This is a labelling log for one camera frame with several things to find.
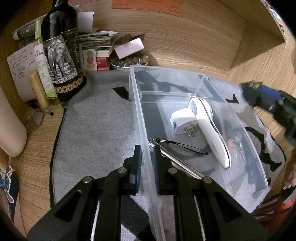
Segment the grey black patterned mat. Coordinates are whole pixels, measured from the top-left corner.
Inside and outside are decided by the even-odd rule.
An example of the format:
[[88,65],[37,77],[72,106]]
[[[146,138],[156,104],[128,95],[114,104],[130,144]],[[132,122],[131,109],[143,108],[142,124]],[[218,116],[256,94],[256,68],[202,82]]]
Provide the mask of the grey black patterned mat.
[[[126,72],[87,72],[86,86],[65,110],[52,160],[52,203],[60,201],[83,177],[105,177],[133,154],[137,143],[133,105]],[[209,77],[214,81],[224,81]],[[238,117],[262,163],[270,187],[286,157],[269,129],[242,96],[240,86],[228,82],[242,101]]]

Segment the handwritten white paper note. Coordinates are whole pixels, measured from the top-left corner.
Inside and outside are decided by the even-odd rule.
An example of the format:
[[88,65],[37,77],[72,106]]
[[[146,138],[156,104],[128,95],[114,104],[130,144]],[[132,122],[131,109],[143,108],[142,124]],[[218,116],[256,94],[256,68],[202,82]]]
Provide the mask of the handwritten white paper note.
[[33,47],[30,43],[6,58],[17,93],[24,102],[36,98],[28,79],[28,74],[37,70]]

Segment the orange paper note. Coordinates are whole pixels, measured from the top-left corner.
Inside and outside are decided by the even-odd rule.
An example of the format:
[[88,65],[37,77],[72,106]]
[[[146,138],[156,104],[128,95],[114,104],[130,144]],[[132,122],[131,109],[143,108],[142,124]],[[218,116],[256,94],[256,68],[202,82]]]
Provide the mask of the orange paper note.
[[180,16],[183,1],[178,0],[114,0],[113,9],[147,9],[174,16]]

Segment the silver metal flashlight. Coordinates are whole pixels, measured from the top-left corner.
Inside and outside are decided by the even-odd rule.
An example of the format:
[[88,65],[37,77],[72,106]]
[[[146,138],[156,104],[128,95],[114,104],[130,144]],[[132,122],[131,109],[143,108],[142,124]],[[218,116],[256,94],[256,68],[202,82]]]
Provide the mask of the silver metal flashlight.
[[202,179],[204,177],[202,173],[198,172],[189,164],[170,153],[167,149],[158,144],[154,139],[148,139],[148,146],[150,151],[153,151],[155,146],[159,146],[161,154],[164,157],[168,158],[172,162],[174,167],[179,167],[181,170],[185,171],[189,176],[194,177],[196,179]]

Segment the blue cartoon sticker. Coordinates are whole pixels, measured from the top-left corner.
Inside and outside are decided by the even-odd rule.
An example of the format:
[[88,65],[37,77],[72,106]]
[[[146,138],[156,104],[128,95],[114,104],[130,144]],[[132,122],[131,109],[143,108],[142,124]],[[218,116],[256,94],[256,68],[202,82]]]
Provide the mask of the blue cartoon sticker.
[[11,166],[8,166],[5,171],[1,169],[1,190],[10,204],[16,202],[20,191],[19,181],[13,176],[13,172],[14,169]]

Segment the white power adapter plug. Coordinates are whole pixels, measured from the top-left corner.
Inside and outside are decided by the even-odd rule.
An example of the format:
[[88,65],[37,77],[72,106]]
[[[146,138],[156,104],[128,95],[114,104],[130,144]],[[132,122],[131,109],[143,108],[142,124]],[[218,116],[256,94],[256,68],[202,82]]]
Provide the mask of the white power adapter plug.
[[197,118],[189,108],[179,109],[171,114],[171,126],[175,134],[186,133],[188,137],[195,137],[197,130]]

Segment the bowl of polished stones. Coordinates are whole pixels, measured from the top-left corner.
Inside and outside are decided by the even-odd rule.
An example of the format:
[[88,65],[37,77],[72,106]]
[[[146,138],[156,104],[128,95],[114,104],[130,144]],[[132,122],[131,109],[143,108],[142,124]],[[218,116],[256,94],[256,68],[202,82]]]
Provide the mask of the bowl of polished stones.
[[111,58],[110,64],[113,70],[129,71],[132,65],[147,65],[149,63],[149,57],[146,54],[134,53],[123,59],[118,57]]

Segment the beige cushioned pad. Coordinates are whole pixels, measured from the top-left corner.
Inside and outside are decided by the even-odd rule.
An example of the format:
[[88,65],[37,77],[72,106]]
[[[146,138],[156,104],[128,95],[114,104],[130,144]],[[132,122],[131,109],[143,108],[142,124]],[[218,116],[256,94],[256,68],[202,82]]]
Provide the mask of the beige cushioned pad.
[[23,151],[27,142],[27,131],[1,88],[0,111],[1,149],[11,157]]

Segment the gold lip balm tube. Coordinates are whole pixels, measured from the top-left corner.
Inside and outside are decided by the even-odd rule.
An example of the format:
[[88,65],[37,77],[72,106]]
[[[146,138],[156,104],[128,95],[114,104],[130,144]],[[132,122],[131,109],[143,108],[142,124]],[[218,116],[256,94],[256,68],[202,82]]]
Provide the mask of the gold lip balm tube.
[[41,80],[39,78],[39,74],[37,71],[31,71],[28,74],[28,80],[30,82],[31,88],[37,98],[37,101],[39,102],[40,106],[42,108],[48,108],[49,107],[49,101],[45,94],[43,85],[41,83]]

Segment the white handheld magnifier device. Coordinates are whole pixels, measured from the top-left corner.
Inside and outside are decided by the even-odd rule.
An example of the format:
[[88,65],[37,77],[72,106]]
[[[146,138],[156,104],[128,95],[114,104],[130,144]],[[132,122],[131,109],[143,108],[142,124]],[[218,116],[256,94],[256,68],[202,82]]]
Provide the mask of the white handheld magnifier device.
[[213,111],[210,104],[201,97],[190,100],[188,108],[197,119],[197,126],[202,131],[212,153],[224,169],[229,169],[232,163],[229,149],[213,121]]

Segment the silver keys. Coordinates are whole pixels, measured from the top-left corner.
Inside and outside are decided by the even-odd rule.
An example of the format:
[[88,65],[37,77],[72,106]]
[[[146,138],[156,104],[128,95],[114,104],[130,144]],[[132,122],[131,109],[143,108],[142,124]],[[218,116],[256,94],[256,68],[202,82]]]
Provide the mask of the silver keys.
[[241,159],[243,162],[246,162],[246,157],[241,140],[242,133],[239,131],[234,132],[234,134],[231,135],[230,138],[227,140],[227,147],[233,160]]

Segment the white folded card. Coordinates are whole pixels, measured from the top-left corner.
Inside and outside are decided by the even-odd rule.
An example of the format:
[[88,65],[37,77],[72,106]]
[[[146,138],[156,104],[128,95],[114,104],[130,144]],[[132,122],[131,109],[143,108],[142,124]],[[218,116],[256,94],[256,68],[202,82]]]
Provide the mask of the white folded card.
[[123,45],[114,46],[114,51],[116,52],[119,59],[123,59],[143,49],[144,49],[144,45],[140,38],[136,38]]

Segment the clear plastic storage bin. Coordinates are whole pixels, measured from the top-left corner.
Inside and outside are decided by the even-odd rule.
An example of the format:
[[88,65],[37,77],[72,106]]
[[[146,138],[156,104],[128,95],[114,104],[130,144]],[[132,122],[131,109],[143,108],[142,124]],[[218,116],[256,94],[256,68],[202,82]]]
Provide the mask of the clear plastic storage bin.
[[[242,101],[228,82],[214,81],[206,75],[185,70],[156,66],[132,66],[129,72],[129,98],[137,143],[142,147],[142,180],[148,199],[148,214],[152,233],[157,240],[173,240],[175,222],[173,198],[157,194],[153,155],[148,139],[168,140],[162,146],[203,175],[214,179],[249,213],[254,212],[269,191],[267,178],[255,142],[238,117]],[[233,160],[224,169],[212,153],[202,131],[195,137],[175,134],[171,114],[187,108],[194,97],[205,99],[213,111],[213,121],[226,140],[234,132],[242,133],[246,162]]]

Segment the green white tube bottle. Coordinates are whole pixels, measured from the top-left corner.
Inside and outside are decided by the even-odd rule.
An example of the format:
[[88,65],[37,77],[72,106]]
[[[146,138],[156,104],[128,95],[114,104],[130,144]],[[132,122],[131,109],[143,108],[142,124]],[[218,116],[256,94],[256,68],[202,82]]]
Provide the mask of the green white tube bottle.
[[50,101],[53,101],[57,98],[57,94],[54,89],[48,70],[48,64],[46,61],[45,51],[43,47],[43,39],[41,35],[41,25],[42,20],[38,19],[35,23],[35,41],[33,42],[33,51],[43,89],[45,91],[47,98]]

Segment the traffic light picture card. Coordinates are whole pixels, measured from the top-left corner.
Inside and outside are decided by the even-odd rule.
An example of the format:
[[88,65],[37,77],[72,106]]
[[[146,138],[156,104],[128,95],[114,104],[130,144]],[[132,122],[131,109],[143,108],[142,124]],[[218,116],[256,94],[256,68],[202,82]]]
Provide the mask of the traffic light picture card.
[[81,50],[81,64],[83,70],[97,71],[96,50]]

